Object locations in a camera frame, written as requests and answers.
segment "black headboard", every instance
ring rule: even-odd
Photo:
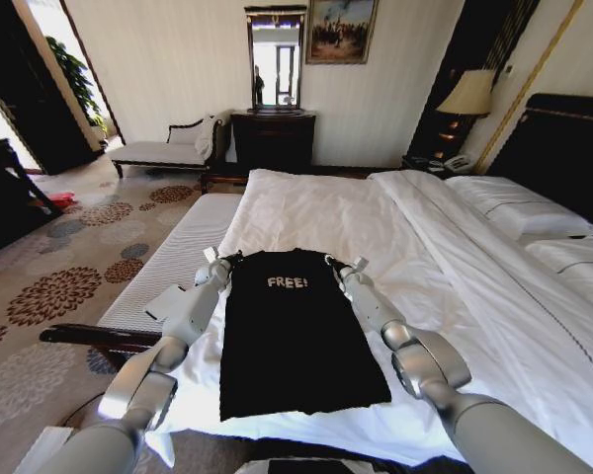
[[[487,171],[593,222],[593,97],[535,94]]]

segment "green plant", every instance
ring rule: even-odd
[[[68,80],[68,84],[72,89],[81,110],[88,118],[91,126],[99,126],[103,131],[107,131],[106,125],[101,117],[101,109],[93,100],[92,91],[90,87],[92,83],[86,78],[84,72],[88,70],[86,65],[77,59],[72,54],[66,51],[66,46],[63,42],[57,41],[53,37],[46,37],[50,49],[55,55],[63,75]]]

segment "patterned carpet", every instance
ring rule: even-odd
[[[65,214],[0,250],[0,473],[12,472],[45,426],[65,423],[105,390],[114,370],[83,346],[40,343],[55,323],[95,324],[200,196],[198,174],[110,160],[34,177],[47,194],[72,191]],[[242,193],[226,185],[218,192]],[[68,420],[94,421],[98,399]],[[178,472],[233,472],[249,443],[177,434]],[[139,473],[170,472],[144,451]]]

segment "pillow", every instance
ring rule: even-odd
[[[200,125],[189,125],[178,128],[179,125],[169,125],[167,143],[193,145],[200,135]]]
[[[583,217],[507,178],[455,176],[446,184],[514,240],[526,234],[593,235],[593,224]]]
[[[542,240],[525,248],[593,303],[593,239]]]
[[[213,152],[213,126],[215,121],[215,117],[206,114],[202,119],[200,134],[196,140],[196,151],[205,160],[208,159]]]

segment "bedspread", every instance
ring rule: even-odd
[[[465,391],[507,402],[593,465],[593,306],[441,181],[416,172],[348,180],[253,171],[220,252],[295,247],[367,258],[365,272],[408,322],[461,352],[473,377]],[[462,459],[432,409],[399,385],[390,352],[364,321],[391,403],[220,422],[227,294],[175,373],[179,390],[161,431],[295,439],[405,464]]]

